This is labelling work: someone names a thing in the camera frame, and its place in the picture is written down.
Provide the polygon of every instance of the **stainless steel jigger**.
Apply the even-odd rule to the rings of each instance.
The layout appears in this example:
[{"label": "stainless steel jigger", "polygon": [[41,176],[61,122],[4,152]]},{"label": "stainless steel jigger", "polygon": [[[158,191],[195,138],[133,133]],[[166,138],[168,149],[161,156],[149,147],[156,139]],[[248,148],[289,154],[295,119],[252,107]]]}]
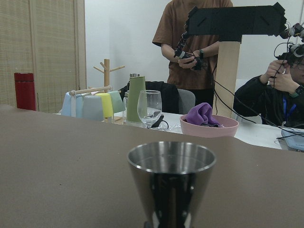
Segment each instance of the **stainless steel jigger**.
[{"label": "stainless steel jigger", "polygon": [[149,226],[192,227],[215,154],[190,142],[152,142],[130,150],[128,162]]}]

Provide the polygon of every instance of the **white wall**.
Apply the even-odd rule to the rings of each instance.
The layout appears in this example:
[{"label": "white wall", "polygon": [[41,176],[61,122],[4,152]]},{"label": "white wall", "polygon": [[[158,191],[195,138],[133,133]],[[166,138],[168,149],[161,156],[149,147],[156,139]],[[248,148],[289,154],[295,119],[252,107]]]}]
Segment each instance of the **white wall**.
[{"label": "white wall", "polygon": [[[291,25],[302,20],[303,0],[232,0],[234,6],[274,5],[279,2]],[[154,33],[169,0],[85,0],[87,86],[103,86],[103,74],[93,69],[110,59],[111,68],[125,68],[110,73],[114,89],[126,85],[130,73],[139,73],[147,81],[167,81],[168,60],[160,47],[152,44]],[[250,79],[266,71],[274,60],[280,37],[244,35],[239,56],[238,78]],[[277,49],[276,55],[285,51]]]}]

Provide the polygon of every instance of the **man in brown shirt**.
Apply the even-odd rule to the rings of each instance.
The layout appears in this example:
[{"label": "man in brown shirt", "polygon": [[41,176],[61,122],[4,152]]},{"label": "man in brown shirt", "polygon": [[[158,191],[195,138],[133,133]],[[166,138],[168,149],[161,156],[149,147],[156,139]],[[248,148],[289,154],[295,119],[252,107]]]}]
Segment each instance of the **man in brown shirt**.
[{"label": "man in brown shirt", "polygon": [[172,0],[163,12],[152,43],[161,47],[161,53],[170,60],[168,83],[175,84],[180,89],[190,90],[195,94],[198,105],[203,102],[213,104],[212,72],[215,68],[219,42],[218,36],[190,36],[184,51],[195,56],[200,55],[200,49],[204,53],[204,61],[207,69],[194,71],[191,68],[196,64],[194,57],[179,59],[174,57],[174,49],[181,35],[186,31],[184,26],[188,19],[188,13],[194,8],[218,8],[232,7],[230,0]]}]

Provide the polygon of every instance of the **seated person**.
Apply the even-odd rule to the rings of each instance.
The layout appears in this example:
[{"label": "seated person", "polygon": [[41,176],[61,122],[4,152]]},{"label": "seated person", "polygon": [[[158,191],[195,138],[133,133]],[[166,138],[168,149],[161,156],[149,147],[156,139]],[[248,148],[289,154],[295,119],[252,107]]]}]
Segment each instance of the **seated person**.
[{"label": "seated person", "polygon": [[242,116],[261,114],[263,124],[304,128],[304,60],[299,60],[292,67],[286,60],[271,62],[265,74],[235,92],[234,110]]}]

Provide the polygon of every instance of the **brown table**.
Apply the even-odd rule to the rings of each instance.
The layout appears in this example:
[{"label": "brown table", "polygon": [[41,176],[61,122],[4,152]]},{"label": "brown table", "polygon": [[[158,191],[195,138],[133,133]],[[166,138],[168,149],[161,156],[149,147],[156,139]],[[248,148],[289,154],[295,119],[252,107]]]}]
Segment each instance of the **brown table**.
[{"label": "brown table", "polygon": [[142,228],[127,153],[188,141],[217,155],[195,228],[304,227],[304,154],[0,105],[1,228]]}]

